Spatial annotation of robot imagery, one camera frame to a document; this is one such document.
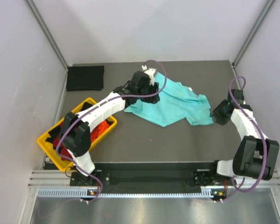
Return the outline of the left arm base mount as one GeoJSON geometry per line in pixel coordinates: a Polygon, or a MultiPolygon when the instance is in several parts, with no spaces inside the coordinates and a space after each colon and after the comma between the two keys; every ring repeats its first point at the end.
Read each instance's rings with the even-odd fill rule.
{"type": "Polygon", "coordinates": [[[97,186],[100,184],[97,180],[92,177],[85,176],[77,171],[76,167],[67,167],[64,174],[70,179],[70,186],[74,187],[86,187],[86,186],[97,186]]]}

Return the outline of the dark red t shirt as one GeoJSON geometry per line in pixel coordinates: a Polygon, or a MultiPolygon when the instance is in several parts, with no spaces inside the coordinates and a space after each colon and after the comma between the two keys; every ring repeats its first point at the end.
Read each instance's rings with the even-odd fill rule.
{"type": "MultiPolygon", "coordinates": [[[[60,123],[59,126],[57,126],[54,131],[56,131],[56,136],[55,138],[53,139],[53,148],[56,149],[59,141],[60,141],[60,131],[61,131],[61,128],[63,126],[63,122],[60,123]]],[[[66,156],[66,157],[69,157],[72,159],[72,156],[70,155],[70,153],[67,151],[67,149],[64,147],[63,143],[59,146],[58,148],[58,152],[59,154],[63,155],[63,156],[66,156]]]]}

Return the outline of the teal t shirt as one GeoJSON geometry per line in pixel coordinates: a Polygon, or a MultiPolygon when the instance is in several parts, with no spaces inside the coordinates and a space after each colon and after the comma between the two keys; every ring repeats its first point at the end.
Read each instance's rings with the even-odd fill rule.
{"type": "Polygon", "coordinates": [[[195,94],[190,87],[180,82],[165,79],[165,76],[158,73],[155,81],[162,87],[166,86],[159,93],[160,101],[150,104],[138,100],[129,106],[124,112],[145,119],[162,127],[169,126],[177,121],[186,119],[192,126],[212,125],[213,119],[210,116],[210,104],[205,95],[195,94]]]}

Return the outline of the aluminium frame rail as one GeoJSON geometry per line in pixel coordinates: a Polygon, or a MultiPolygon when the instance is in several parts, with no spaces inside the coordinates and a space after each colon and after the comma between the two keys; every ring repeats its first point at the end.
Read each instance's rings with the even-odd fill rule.
{"type": "MultiPolygon", "coordinates": [[[[178,183],[189,185],[190,187],[198,186],[193,181],[193,173],[187,170],[99,170],[95,172],[94,176],[102,182],[104,188],[120,183],[135,183],[143,184],[144,186],[147,186],[149,183],[178,183]]],[[[33,171],[28,186],[31,188],[71,187],[70,179],[64,173],[57,170],[33,171]]]]}

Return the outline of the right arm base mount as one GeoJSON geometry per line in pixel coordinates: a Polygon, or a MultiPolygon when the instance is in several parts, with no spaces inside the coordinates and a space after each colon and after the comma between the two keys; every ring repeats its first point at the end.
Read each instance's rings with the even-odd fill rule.
{"type": "Polygon", "coordinates": [[[231,186],[231,178],[217,174],[215,171],[198,169],[193,172],[193,181],[199,186],[231,186]]]}

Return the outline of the yellow plastic bin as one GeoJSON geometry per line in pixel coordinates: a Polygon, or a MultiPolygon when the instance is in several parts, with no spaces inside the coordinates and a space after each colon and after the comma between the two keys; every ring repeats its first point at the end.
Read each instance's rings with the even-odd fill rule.
{"type": "MultiPolygon", "coordinates": [[[[83,104],[85,102],[88,102],[90,104],[95,105],[96,101],[94,101],[92,98],[87,98],[86,100],[84,100],[82,103],[80,103],[78,106],[76,106],[71,112],[72,113],[78,113],[80,112],[83,104]]],[[[52,130],[54,127],[56,127],[57,125],[59,125],[61,122],[63,122],[64,118],[62,118],[61,120],[59,120],[55,125],[53,125],[52,128],[50,128],[47,132],[45,132],[44,134],[42,134],[38,139],[37,139],[37,143],[38,145],[42,148],[42,150],[46,153],[46,155],[53,161],[53,163],[58,167],[58,169],[60,171],[65,171],[67,167],[73,167],[74,162],[71,158],[63,156],[61,154],[59,154],[58,152],[58,148],[61,145],[61,142],[59,141],[56,150],[54,151],[53,149],[53,145],[51,143],[46,142],[45,140],[49,137],[49,131],[52,130]]],[[[112,116],[110,116],[109,118],[107,118],[107,120],[113,122],[113,124],[106,130],[106,132],[98,139],[96,139],[95,141],[91,142],[91,147],[89,152],[110,132],[112,131],[116,124],[117,124],[117,120],[112,116]]]]}

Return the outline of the orange t shirt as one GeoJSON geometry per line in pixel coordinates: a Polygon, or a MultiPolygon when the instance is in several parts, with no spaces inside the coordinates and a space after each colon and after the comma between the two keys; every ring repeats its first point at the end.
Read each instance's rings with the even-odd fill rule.
{"type": "Polygon", "coordinates": [[[113,122],[104,120],[98,126],[96,126],[91,132],[91,141],[93,142],[100,138],[112,124],[113,122]]]}

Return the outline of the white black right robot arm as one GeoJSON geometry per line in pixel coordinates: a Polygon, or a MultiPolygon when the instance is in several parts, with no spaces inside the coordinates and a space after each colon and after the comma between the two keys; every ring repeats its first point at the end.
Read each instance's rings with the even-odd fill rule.
{"type": "Polygon", "coordinates": [[[262,134],[266,142],[263,145],[261,135],[253,125],[256,120],[252,108],[245,103],[243,91],[232,89],[231,93],[228,93],[227,99],[224,99],[213,110],[211,116],[222,126],[231,121],[238,131],[241,143],[233,159],[214,162],[213,170],[208,173],[209,181],[218,185],[225,180],[226,176],[235,175],[258,179],[262,172],[264,149],[267,150],[267,156],[261,179],[268,181],[273,176],[280,148],[279,143],[262,134]]]}

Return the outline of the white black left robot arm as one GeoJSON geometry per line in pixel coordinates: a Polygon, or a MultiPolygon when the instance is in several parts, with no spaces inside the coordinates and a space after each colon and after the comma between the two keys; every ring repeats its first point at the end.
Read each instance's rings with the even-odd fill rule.
{"type": "Polygon", "coordinates": [[[90,156],[91,133],[113,114],[135,104],[138,100],[155,104],[159,98],[159,83],[154,80],[157,70],[142,67],[125,85],[115,88],[105,99],[78,113],[64,116],[60,142],[72,157],[86,185],[96,181],[95,165],[90,156]]]}

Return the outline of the folded black t shirt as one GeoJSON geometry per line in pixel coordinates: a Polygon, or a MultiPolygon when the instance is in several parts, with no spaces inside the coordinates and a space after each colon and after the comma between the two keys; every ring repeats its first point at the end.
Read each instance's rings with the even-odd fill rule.
{"type": "Polygon", "coordinates": [[[66,91],[100,91],[104,88],[103,65],[68,67],[66,91]]]}

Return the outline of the black t shirt in bin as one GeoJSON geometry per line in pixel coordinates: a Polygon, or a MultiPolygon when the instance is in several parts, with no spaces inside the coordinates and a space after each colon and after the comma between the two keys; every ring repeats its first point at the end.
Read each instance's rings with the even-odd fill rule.
{"type": "MultiPolygon", "coordinates": [[[[88,102],[85,102],[81,108],[80,111],[86,110],[90,107],[92,107],[93,104],[90,104],[88,102]]],[[[57,125],[56,127],[54,127],[52,130],[50,130],[49,133],[49,137],[45,140],[48,143],[51,143],[53,146],[54,151],[56,150],[57,144],[59,142],[59,137],[60,137],[60,131],[61,131],[61,127],[63,125],[63,122],[61,122],[59,125],[57,125]]],[[[59,154],[67,156],[72,158],[72,156],[68,153],[67,149],[64,147],[63,144],[60,145],[59,149],[58,149],[59,154]]]]}

